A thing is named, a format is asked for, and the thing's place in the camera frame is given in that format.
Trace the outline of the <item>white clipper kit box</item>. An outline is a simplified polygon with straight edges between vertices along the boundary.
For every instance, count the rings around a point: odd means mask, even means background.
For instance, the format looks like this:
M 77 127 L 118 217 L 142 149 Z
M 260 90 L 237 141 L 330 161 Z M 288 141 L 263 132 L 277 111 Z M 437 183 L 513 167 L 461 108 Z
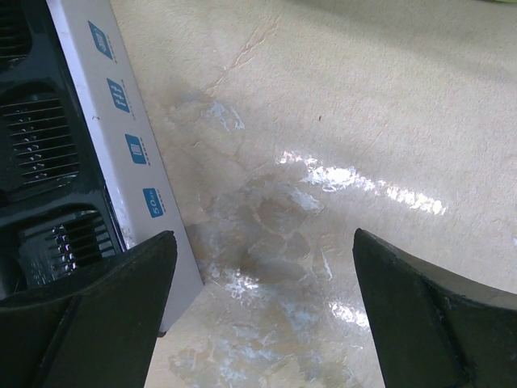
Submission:
M 52 92 L 65 110 L 79 159 L 74 177 L 27 190 L 1 186 L 1 295 L 30 289 L 19 264 L 19 232 L 67 213 L 95 210 L 116 249 L 165 230 L 178 258 L 160 335 L 203 283 L 111 4 L 20 1 L 32 34 L 25 57 L 1 60 L 1 103 Z

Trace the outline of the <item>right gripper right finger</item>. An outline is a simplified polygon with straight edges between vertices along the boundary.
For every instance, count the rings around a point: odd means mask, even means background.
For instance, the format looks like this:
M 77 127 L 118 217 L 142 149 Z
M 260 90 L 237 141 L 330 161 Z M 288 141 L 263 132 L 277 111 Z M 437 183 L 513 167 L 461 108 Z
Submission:
M 387 387 L 514 387 L 516 296 L 358 229 L 353 258 Z

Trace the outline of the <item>black comb guard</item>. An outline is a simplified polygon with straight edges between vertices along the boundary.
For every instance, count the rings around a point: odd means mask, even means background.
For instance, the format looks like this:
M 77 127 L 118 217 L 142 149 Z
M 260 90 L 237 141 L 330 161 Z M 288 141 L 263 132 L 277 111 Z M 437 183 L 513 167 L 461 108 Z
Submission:
M 116 254 L 95 210 L 67 213 L 19 232 L 19 264 L 27 287 L 37 288 Z
M 78 152 L 56 94 L 1 103 L 1 186 L 27 190 L 79 172 Z

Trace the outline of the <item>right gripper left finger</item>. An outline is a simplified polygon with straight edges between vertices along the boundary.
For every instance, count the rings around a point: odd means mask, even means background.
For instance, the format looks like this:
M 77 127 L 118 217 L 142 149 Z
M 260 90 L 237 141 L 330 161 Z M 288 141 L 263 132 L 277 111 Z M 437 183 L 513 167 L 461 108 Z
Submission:
M 1 301 L 3 387 L 142 387 L 177 260 L 173 232 Z

